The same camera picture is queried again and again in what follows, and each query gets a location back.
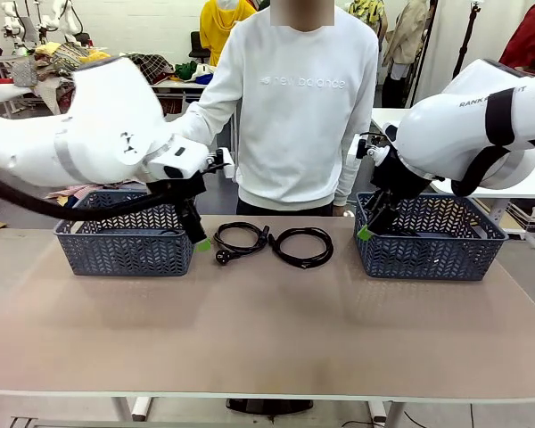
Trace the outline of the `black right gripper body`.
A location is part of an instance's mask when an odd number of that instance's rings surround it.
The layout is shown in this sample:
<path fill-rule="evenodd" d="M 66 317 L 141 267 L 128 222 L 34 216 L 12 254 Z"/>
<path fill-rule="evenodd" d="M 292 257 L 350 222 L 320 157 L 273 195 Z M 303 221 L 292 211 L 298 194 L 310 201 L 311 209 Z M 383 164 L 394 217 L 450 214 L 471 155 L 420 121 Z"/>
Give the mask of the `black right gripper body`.
<path fill-rule="evenodd" d="M 371 184 L 376 187 L 376 191 L 368 207 L 378 210 L 388 202 L 396 206 L 402 200 L 415 199 L 430 183 L 430 179 L 420 177 L 409 170 L 397 153 L 389 153 L 374 167 Z"/>

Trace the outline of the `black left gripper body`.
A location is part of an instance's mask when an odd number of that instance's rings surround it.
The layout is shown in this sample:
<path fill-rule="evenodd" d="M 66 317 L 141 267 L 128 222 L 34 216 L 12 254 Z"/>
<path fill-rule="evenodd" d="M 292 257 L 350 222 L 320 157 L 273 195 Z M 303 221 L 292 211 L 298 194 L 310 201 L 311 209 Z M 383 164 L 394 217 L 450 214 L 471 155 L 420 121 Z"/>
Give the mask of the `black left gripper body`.
<path fill-rule="evenodd" d="M 203 174 L 197 172 L 190 178 L 165 179 L 146 184 L 150 194 L 157 195 L 160 201 L 176 205 L 193 200 L 206 192 Z"/>

